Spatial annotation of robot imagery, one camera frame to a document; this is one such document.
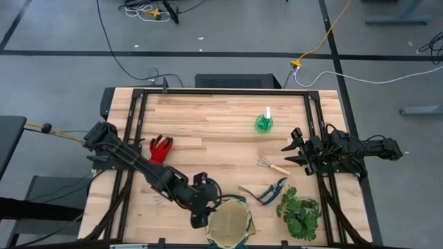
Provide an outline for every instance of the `wooden handle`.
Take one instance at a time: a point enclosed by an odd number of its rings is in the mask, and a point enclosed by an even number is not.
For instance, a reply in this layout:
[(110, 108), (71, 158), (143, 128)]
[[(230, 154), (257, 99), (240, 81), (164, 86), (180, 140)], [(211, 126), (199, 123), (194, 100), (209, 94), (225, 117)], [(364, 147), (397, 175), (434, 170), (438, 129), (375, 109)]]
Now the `wooden handle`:
[(275, 166), (275, 165), (271, 165), (270, 168), (273, 169), (273, 170), (275, 170), (275, 171), (278, 171), (278, 172), (280, 172), (280, 173), (282, 173), (282, 174), (285, 174), (285, 175), (287, 175), (287, 176), (290, 174), (289, 171), (284, 170), (284, 169), (282, 169), (281, 167), (277, 167), (277, 166)]

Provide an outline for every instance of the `yellow cable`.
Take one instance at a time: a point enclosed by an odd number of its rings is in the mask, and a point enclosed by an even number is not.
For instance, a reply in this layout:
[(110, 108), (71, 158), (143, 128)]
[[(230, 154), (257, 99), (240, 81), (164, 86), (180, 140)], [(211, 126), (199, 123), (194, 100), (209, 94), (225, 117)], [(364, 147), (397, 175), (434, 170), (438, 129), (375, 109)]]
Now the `yellow cable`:
[[(26, 125), (31, 126), (31, 127), (37, 127), (37, 128), (40, 128), (40, 129), (43, 128), (43, 125), (33, 124), (33, 123), (29, 123), (29, 122), (27, 122)], [(51, 133), (55, 133), (57, 135), (63, 136), (65, 138), (68, 138), (68, 139), (71, 139), (71, 140), (74, 140), (76, 142), (79, 142), (79, 143), (83, 144), (83, 141), (81, 141), (80, 139), (75, 138), (75, 137), (73, 137), (71, 135), (68, 135), (68, 134), (66, 134), (64, 132), (58, 131), (56, 129), (51, 129)]]
[(318, 46), (317, 46), (315, 49), (313, 49), (313, 50), (311, 50), (311, 51), (308, 51), (308, 52), (304, 53), (302, 56), (300, 56), (300, 58), (296, 59), (295, 61), (292, 61), (292, 62), (291, 62), (291, 65), (292, 65), (292, 66), (302, 66), (302, 63), (301, 63), (302, 58), (303, 58), (304, 56), (310, 54), (310, 53), (313, 53), (313, 52), (317, 51), (317, 50), (322, 46), (322, 44), (323, 44), (323, 42), (325, 42), (327, 36), (331, 33), (332, 28), (335, 26), (335, 24), (336, 24), (337, 21), (340, 19), (340, 17), (345, 13), (345, 11), (347, 10), (347, 8), (349, 8), (349, 6), (351, 5), (351, 3), (352, 3), (352, 0), (349, 0), (348, 3), (347, 3), (347, 5), (346, 5), (346, 7), (341, 11), (341, 13), (338, 15), (338, 17), (337, 17), (337, 18), (335, 19), (335, 21), (332, 23), (331, 27), (329, 28), (329, 30), (327, 31), (327, 33), (326, 33), (326, 35), (323, 37), (323, 39), (320, 41), (320, 43), (318, 44)]

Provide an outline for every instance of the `red glove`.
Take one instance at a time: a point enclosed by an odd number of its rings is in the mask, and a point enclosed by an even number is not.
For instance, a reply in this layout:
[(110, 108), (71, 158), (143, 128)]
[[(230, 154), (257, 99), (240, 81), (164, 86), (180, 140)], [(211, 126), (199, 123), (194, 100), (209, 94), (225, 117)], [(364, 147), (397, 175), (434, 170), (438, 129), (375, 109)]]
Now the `red glove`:
[(163, 140), (163, 142), (160, 142), (162, 137), (163, 137), (162, 135), (159, 135), (157, 138), (151, 140), (150, 143), (151, 163), (162, 164), (172, 148), (173, 139), (170, 137), (166, 137), (166, 139)]

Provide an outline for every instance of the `pruning shears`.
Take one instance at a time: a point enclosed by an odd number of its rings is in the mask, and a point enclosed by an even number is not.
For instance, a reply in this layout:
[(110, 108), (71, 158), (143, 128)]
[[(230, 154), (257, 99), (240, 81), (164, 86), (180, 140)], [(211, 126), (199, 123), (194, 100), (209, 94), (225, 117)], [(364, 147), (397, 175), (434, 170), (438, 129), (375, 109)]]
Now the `pruning shears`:
[[(278, 180), (277, 183), (273, 183), (269, 186), (268, 190), (265, 191), (262, 195), (260, 195), (259, 197), (256, 197), (253, 193), (251, 193), (249, 190), (245, 189), (244, 187), (238, 187), (240, 190), (243, 190), (245, 192), (248, 192), (250, 195), (252, 195), (257, 201), (259, 201), (262, 205), (268, 205), (270, 204), (282, 191), (283, 186), (284, 186), (284, 182), (286, 181), (287, 177), (281, 178), (280, 180)], [(269, 197), (269, 199), (264, 200), (264, 198), (266, 196), (269, 195), (269, 193), (272, 192), (271, 197)]]

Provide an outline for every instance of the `white cable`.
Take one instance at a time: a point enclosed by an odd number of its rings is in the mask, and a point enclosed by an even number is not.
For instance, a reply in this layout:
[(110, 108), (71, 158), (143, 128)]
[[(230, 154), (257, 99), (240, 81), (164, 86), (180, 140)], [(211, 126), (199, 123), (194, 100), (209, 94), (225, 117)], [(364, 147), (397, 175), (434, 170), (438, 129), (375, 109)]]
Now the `white cable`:
[(138, 17), (140, 20), (142, 21), (152, 21), (152, 22), (167, 22), (169, 20), (171, 20), (171, 15), (168, 12), (160, 12), (160, 15), (165, 14), (168, 15), (168, 19), (166, 20), (151, 20), (151, 19), (144, 19), (141, 17), (140, 13), (143, 13), (143, 11), (152, 11), (154, 9), (154, 7), (152, 7), (150, 4), (145, 4), (139, 8), (128, 8), (125, 7), (125, 14), (128, 17)]
[(396, 82), (396, 81), (399, 81), (399, 80), (402, 80), (402, 79), (406, 79), (407, 77), (412, 77), (412, 76), (418, 76), (418, 75), (424, 75), (424, 74), (427, 74), (427, 73), (432, 73), (432, 72), (435, 72), (435, 71), (440, 70), (440, 69), (442, 69), (442, 68), (443, 68), (443, 66), (441, 66), (441, 67), (437, 67), (437, 68), (434, 68), (433, 70), (429, 70), (429, 71), (426, 71), (426, 72), (413, 73), (413, 74), (410, 74), (410, 75), (406, 75), (406, 76), (403, 76), (403, 77), (399, 77), (399, 78), (397, 78), (397, 79), (393, 79), (393, 80), (387, 80), (387, 81), (384, 81), (384, 82), (372, 82), (372, 81), (369, 81), (369, 80), (361, 80), (361, 79), (357, 79), (357, 78), (355, 78), (355, 77), (351, 77), (351, 76), (343, 75), (343, 74), (341, 74), (341, 73), (335, 73), (335, 72), (331, 72), (331, 71), (324, 71), (324, 72), (322, 72), (321, 74), (319, 74), (319, 75), (317, 76), (317, 78), (316, 78), (311, 84), (309, 84), (309, 85), (306, 86), (306, 85), (303, 85), (303, 84), (299, 83), (298, 80), (297, 80), (297, 72), (298, 72), (298, 70), (300, 70), (300, 67), (297, 66), (296, 71), (293, 72), (293, 78), (294, 78), (294, 80), (296, 81), (296, 83), (297, 83), (299, 86), (301, 86), (301, 87), (305, 87), (305, 88), (308, 88), (308, 87), (313, 86), (313, 85), (317, 82), (317, 80), (318, 80), (322, 75), (324, 75), (325, 73), (331, 73), (331, 74), (334, 74), (334, 75), (340, 75), (340, 76), (343, 76), (343, 77), (348, 78), (348, 79), (351, 79), (351, 80), (356, 80), (356, 81), (366, 82), (366, 83), (371, 83), (371, 84), (387, 84), (387, 83)]

